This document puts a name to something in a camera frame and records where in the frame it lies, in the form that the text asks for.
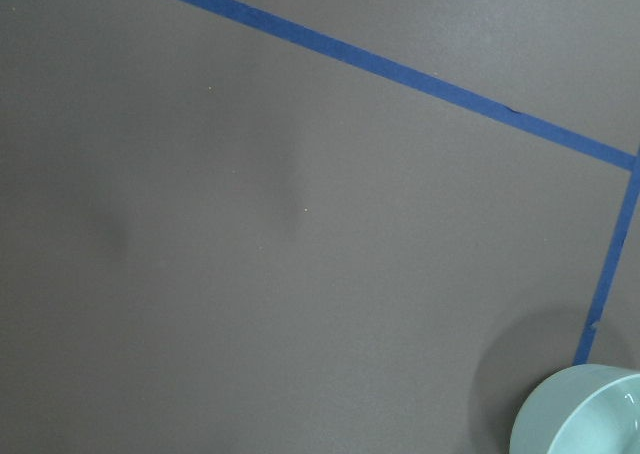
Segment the green ceramic bowl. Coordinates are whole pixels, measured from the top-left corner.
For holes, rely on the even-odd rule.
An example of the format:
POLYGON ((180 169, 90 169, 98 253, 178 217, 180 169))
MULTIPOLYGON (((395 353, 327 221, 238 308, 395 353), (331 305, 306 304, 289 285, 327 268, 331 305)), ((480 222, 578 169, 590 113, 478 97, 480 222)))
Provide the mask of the green ceramic bowl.
POLYGON ((520 408, 511 453, 637 453, 639 373, 584 364, 539 384, 520 408))

